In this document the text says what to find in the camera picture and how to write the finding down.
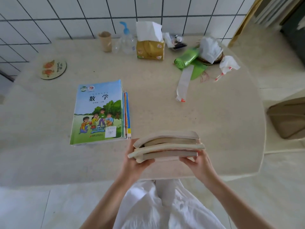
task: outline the person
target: person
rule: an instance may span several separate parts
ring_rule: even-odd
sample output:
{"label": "person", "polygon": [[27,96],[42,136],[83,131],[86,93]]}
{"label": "person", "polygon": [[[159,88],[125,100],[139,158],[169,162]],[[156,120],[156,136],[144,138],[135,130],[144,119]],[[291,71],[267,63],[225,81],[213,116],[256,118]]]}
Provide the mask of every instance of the person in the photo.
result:
{"label": "person", "polygon": [[83,118],[83,123],[81,124],[79,134],[86,133],[88,131],[88,124],[89,124],[88,121],[89,121],[89,117],[84,117]]}
{"label": "person", "polygon": [[98,120],[98,114],[94,113],[94,116],[91,118],[91,129],[96,128],[96,121]]}
{"label": "person", "polygon": [[102,127],[105,127],[105,109],[104,108],[102,108],[101,110],[100,110],[100,114],[99,114],[99,118],[101,118],[100,120],[99,120],[99,123],[98,123],[98,126],[99,127],[101,127],[101,123],[102,123]]}
{"label": "person", "polygon": [[113,125],[113,118],[111,117],[110,113],[107,114],[107,117],[105,118],[105,121],[106,121],[107,126]]}
{"label": "person", "polygon": [[[122,169],[80,229],[95,228],[225,228],[216,216],[188,192],[180,180],[136,182],[154,160],[137,163],[127,155]],[[205,150],[194,162],[179,158],[219,200],[238,229],[273,229],[217,175]]]}

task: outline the tiled wall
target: tiled wall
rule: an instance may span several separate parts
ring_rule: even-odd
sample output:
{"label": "tiled wall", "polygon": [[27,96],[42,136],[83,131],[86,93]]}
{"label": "tiled wall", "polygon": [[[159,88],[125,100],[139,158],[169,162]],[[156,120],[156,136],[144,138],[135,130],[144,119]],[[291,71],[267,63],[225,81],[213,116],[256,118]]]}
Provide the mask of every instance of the tiled wall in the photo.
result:
{"label": "tiled wall", "polygon": [[163,32],[211,34],[228,44],[254,0],[0,0],[0,70],[17,76],[56,38],[119,37],[125,21],[162,24]]}

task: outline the beige tabletop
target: beige tabletop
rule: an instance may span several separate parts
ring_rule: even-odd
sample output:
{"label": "beige tabletop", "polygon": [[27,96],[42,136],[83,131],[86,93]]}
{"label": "beige tabletop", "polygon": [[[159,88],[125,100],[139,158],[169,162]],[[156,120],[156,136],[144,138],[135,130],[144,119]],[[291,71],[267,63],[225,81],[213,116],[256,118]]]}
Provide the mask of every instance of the beige tabletop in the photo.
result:
{"label": "beige tabletop", "polygon": [[[186,37],[189,45],[200,37]],[[198,133],[219,175],[233,179],[259,171],[265,143],[265,117],[248,70],[232,70],[221,80],[219,66],[210,81],[189,84],[187,102],[176,101],[181,71],[173,61],[183,51],[165,49],[165,60],[103,53],[98,40],[56,41],[15,81],[0,108],[0,185],[32,186],[115,179],[128,141],[70,146],[79,84],[122,80],[128,92],[132,138],[166,129]],[[225,54],[233,55],[228,49]],[[49,59],[64,58],[66,72],[39,78]],[[156,162],[143,179],[193,176],[179,161]]]}

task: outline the cartoon boy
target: cartoon boy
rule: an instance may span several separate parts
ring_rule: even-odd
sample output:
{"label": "cartoon boy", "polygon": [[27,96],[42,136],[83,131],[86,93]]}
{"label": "cartoon boy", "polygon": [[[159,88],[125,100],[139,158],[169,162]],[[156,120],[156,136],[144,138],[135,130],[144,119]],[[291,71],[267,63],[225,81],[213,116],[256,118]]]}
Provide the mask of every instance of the cartoon boy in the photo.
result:
{"label": "cartoon boy", "polygon": [[97,120],[98,120],[98,113],[94,113],[94,116],[91,118],[91,129],[96,128]]}
{"label": "cartoon boy", "polygon": [[88,124],[89,124],[89,117],[84,117],[83,118],[83,123],[81,124],[81,128],[80,128],[80,130],[79,130],[79,134],[81,134],[81,133],[86,133],[87,131],[88,131]]}
{"label": "cartoon boy", "polygon": [[102,108],[101,110],[100,110],[100,115],[99,115],[99,117],[101,118],[100,120],[99,120],[99,123],[98,123],[98,126],[100,126],[101,127],[101,123],[103,123],[102,124],[102,127],[105,127],[105,109],[104,108]]}
{"label": "cartoon boy", "polygon": [[105,118],[105,121],[106,121],[107,126],[113,125],[113,118],[111,117],[110,113],[107,114],[107,117]]}

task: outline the white clothing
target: white clothing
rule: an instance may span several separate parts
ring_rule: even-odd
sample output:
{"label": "white clothing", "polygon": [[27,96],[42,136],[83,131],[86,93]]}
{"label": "white clothing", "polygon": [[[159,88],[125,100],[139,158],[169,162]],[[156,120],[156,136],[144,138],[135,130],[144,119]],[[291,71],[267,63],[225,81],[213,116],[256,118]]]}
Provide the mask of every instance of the white clothing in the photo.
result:
{"label": "white clothing", "polygon": [[121,202],[113,228],[225,229],[179,179],[135,183]]}

